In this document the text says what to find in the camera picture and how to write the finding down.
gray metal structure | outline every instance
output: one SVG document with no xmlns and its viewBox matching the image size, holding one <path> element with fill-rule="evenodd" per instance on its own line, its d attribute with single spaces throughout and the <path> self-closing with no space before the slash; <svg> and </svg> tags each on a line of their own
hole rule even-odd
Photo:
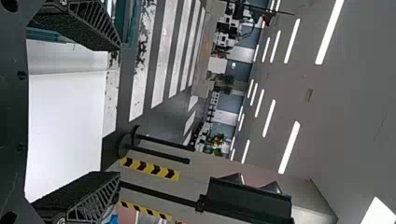
<svg viewBox="0 0 396 224">
<path fill-rule="evenodd" d="M 29 99 L 26 25 L 43 3 L 0 1 L 0 222 L 5 223 L 44 223 L 24 197 Z"/>
</svg>

bolt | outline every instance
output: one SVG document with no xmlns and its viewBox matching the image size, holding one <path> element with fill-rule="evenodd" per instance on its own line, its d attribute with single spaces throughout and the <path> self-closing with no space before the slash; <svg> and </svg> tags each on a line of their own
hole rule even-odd
<svg viewBox="0 0 396 224">
<path fill-rule="evenodd" d="M 66 6 L 67 5 L 67 0 L 60 0 L 59 1 L 61 3 L 62 6 Z"/>
</svg>

hazard stripe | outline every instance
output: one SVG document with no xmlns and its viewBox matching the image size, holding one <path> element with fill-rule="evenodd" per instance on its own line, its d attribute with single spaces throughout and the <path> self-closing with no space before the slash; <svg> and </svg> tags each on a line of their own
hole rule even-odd
<svg viewBox="0 0 396 224">
<path fill-rule="evenodd" d="M 134 209 L 135 211 L 142 212 L 144 214 L 154 216 L 154 217 L 160 217 L 162 219 L 165 219 L 167 221 L 172 221 L 172 216 L 163 212 L 159 212 L 153 209 L 149 209 L 145 206 L 137 205 L 134 203 L 127 203 L 127 202 L 119 202 L 119 205 L 125 208 L 129 209 Z"/>
<path fill-rule="evenodd" d="M 120 165 L 131 170 L 136 170 L 148 175 L 155 175 L 157 177 L 173 181 L 178 181 L 180 177 L 179 171 L 127 157 L 120 160 Z"/>
</svg>

light fixture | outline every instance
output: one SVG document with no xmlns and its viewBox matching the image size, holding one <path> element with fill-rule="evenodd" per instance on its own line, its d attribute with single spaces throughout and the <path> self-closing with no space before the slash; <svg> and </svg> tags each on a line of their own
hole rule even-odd
<svg viewBox="0 0 396 224">
<path fill-rule="evenodd" d="M 233 155 L 235 155 L 235 148 L 233 149 L 233 152 L 231 153 L 231 161 L 233 161 Z"/>
<path fill-rule="evenodd" d="M 275 54 L 276 54 L 276 49 L 277 49 L 277 44 L 279 43 L 279 38 L 280 38 L 280 34 L 281 34 L 281 33 L 282 33 L 282 32 L 281 32 L 280 30 L 277 32 L 276 40 L 275 40 L 275 44 L 274 44 L 274 48 L 273 48 L 273 52 L 272 52 L 271 59 L 270 59 L 270 63 L 273 63 L 273 62 L 274 62 L 274 58 L 275 58 Z"/>
<path fill-rule="evenodd" d="M 264 97 L 265 90 L 262 89 L 262 92 L 260 93 L 260 98 L 259 102 L 257 103 L 257 108 L 256 108 L 256 113 L 254 114 L 254 118 L 257 118 L 260 113 L 260 108 L 262 107 L 262 98 Z"/>
<path fill-rule="evenodd" d="M 285 154 L 283 154 L 282 162 L 280 163 L 279 170 L 277 171 L 280 175 L 285 174 L 286 166 L 290 159 L 291 152 L 293 151 L 294 143 L 296 142 L 298 132 L 300 131 L 301 124 L 298 121 L 294 122 L 293 129 L 291 130 L 289 142 L 286 145 Z"/>
<path fill-rule="evenodd" d="M 257 45 L 256 46 L 256 51 L 254 51 L 254 58 L 253 58 L 253 62 L 255 63 L 256 62 L 256 59 L 257 59 L 257 53 L 259 52 L 259 45 Z"/>
<path fill-rule="evenodd" d="M 394 224 L 395 222 L 396 215 L 381 200 L 375 197 L 361 224 Z"/>
<path fill-rule="evenodd" d="M 245 119 L 245 113 L 242 114 L 241 122 L 239 122 L 238 132 L 241 132 L 241 130 L 242 130 L 242 125 L 244 124 L 244 119 Z"/>
<path fill-rule="evenodd" d="M 247 98 L 250 98 L 251 88 L 253 88 L 253 83 L 254 83 L 254 79 L 251 79 L 250 87 L 248 88 L 248 92 L 247 92 Z"/>
<path fill-rule="evenodd" d="M 293 49 L 294 41 L 297 36 L 297 31 L 298 31 L 298 28 L 300 27 L 300 22 L 301 22 L 301 19 L 298 19 L 296 21 L 296 23 L 294 24 L 293 32 L 291 33 L 291 38 L 290 38 L 290 42 L 289 42 L 289 46 L 288 46 L 288 51 L 286 52 L 285 63 L 289 62 L 291 50 Z"/>
<path fill-rule="evenodd" d="M 243 175 L 241 175 L 241 180 L 242 180 L 242 184 L 245 185 L 245 178 Z"/>
<path fill-rule="evenodd" d="M 275 11 L 279 11 L 279 7 L 280 7 L 280 0 L 277 0 Z"/>
<path fill-rule="evenodd" d="M 265 121 L 264 131 L 262 131 L 263 138 L 265 136 L 267 136 L 268 128 L 270 127 L 270 123 L 271 123 L 272 116 L 274 114 L 275 106 L 276 106 L 276 100 L 273 100 L 271 103 L 270 111 L 268 112 L 267 121 Z"/>
<path fill-rule="evenodd" d="M 254 85 L 254 91 L 253 91 L 253 95 L 251 96 L 251 100 L 250 100 L 250 106 L 253 106 L 254 104 L 254 98 L 256 98 L 256 93 L 257 93 L 257 87 L 258 87 L 258 83 L 256 82 L 256 85 Z"/>
<path fill-rule="evenodd" d="M 233 150 L 233 144 L 235 143 L 235 137 L 233 137 L 233 141 L 231 142 L 231 147 L 230 149 Z"/>
<path fill-rule="evenodd" d="M 244 156 L 242 157 L 241 163 L 244 164 L 248 154 L 248 148 L 250 147 L 250 140 L 247 140 L 247 144 L 245 145 Z"/>
<path fill-rule="evenodd" d="M 274 6 L 275 6 L 275 0 L 272 0 L 272 3 L 271 3 L 271 6 L 270 6 L 270 9 L 272 10 L 272 9 L 274 9 Z"/>
<path fill-rule="evenodd" d="M 326 56 L 327 49 L 329 48 L 330 41 L 332 40 L 332 34 L 334 33 L 335 25 L 340 17 L 341 9 L 343 8 L 345 0 L 335 0 L 334 9 L 332 10 L 332 15 L 330 16 L 329 24 L 327 25 L 326 33 L 323 36 L 322 43 L 318 52 L 316 65 L 323 64 L 324 57 Z"/>
<path fill-rule="evenodd" d="M 268 37 L 267 44 L 265 45 L 264 54 L 262 55 L 262 63 L 265 62 L 265 58 L 267 57 L 268 48 L 270 46 L 271 37 Z"/>
<path fill-rule="evenodd" d="M 244 111 L 244 107 L 243 106 L 241 106 L 241 110 L 239 111 L 238 122 L 241 121 L 242 111 Z"/>
</svg>

white panel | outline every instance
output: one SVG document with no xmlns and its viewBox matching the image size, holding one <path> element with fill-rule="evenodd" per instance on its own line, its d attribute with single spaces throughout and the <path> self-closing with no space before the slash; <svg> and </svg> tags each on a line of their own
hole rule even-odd
<svg viewBox="0 0 396 224">
<path fill-rule="evenodd" d="M 213 121 L 236 126 L 236 123 L 238 121 L 238 114 L 227 112 L 224 110 L 216 110 Z"/>
<path fill-rule="evenodd" d="M 107 70 L 107 52 L 86 49 L 79 44 L 26 41 L 29 75 Z"/>
<path fill-rule="evenodd" d="M 191 67 L 191 73 L 190 73 L 189 86 L 192 85 L 192 81 L 193 81 L 193 78 L 195 75 L 195 65 L 197 64 L 198 51 L 200 51 L 200 47 L 201 47 L 201 38 L 202 38 L 202 29 L 204 27 L 204 19 L 205 19 L 205 9 L 202 8 L 201 19 L 199 21 L 197 40 L 195 41 L 194 56 L 192 57 L 192 67 Z"/>
<path fill-rule="evenodd" d="M 151 108 L 163 102 L 163 92 L 168 71 L 169 53 L 175 26 L 175 17 L 178 1 L 166 1 L 163 14 L 163 29 L 160 51 L 158 52 L 157 72 L 155 74 L 154 90 L 152 93 Z"/>
<path fill-rule="evenodd" d="M 136 61 L 136 65 L 134 67 L 135 74 L 134 84 L 132 87 L 129 121 L 137 119 L 143 114 L 156 6 L 157 0 L 153 0 L 151 5 L 144 6 L 148 13 L 142 13 L 141 15 L 141 23 L 144 24 L 147 31 L 139 33 L 139 42 L 147 41 L 146 52 L 141 55 L 143 57 L 142 60 Z"/>
<path fill-rule="evenodd" d="M 186 121 L 186 125 L 184 126 L 184 135 L 189 131 L 191 125 L 194 123 L 195 119 L 195 111 L 191 114 L 190 118 Z"/>
<path fill-rule="evenodd" d="M 189 144 L 189 142 L 191 140 L 191 135 L 192 135 L 192 131 L 190 131 L 189 134 L 187 135 L 186 139 L 184 139 L 184 142 L 183 142 L 184 146 Z"/>
<path fill-rule="evenodd" d="M 183 49 L 186 44 L 187 28 L 189 24 L 189 16 L 191 11 L 191 0 L 183 1 L 183 14 L 181 15 L 180 31 L 177 39 L 177 50 L 175 55 L 175 63 L 172 72 L 171 87 L 169 89 L 169 98 L 176 95 L 178 76 L 180 75 L 181 60 L 183 57 Z"/>
<path fill-rule="evenodd" d="M 192 48 L 194 47 L 194 38 L 197 30 L 198 14 L 200 11 L 199 10 L 200 7 L 201 7 L 201 2 L 195 1 L 194 14 L 192 16 L 191 31 L 188 42 L 189 45 L 187 46 L 186 61 L 184 62 L 184 68 L 183 68 L 183 77 L 181 78 L 181 86 L 180 86 L 181 91 L 184 91 L 187 86 L 187 78 L 189 76 Z"/>
<path fill-rule="evenodd" d="M 226 59 L 210 57 L 209 67 L 207 68 L 207 70 L 216 74 L 224 74 L 225 69 L 227 68 L 227 62 L 228 60 Z"/>
<path fill-rule="evenodd" d="M 198 96 L 192 96 L 190 98 L 189 111 L 192 110 L 192 108 L 197 104 L 197 102 L 198 102 Z"/>
<path fill-rule="evenodd" d="M 230 50 L 230 55 L 228 55 L 227 58 L 243 63 L 253 63 L 253 57 L 255 51 L 256 51 L 255 49 L 248 49 L 248 48 L 235 46 L 232 50 Z"/>
<path fill-rule="evenodd" d="M 30 76 L 29 202 L 100 169 L 105 87 L 106 72 Z"/>
<path fill-rule="evenodd" d="M 105 117 L 103 137 L 116 131 L 117 104 L 119 101 L 120 71 L 107 71 L 105 91 Z"/>
</svg>

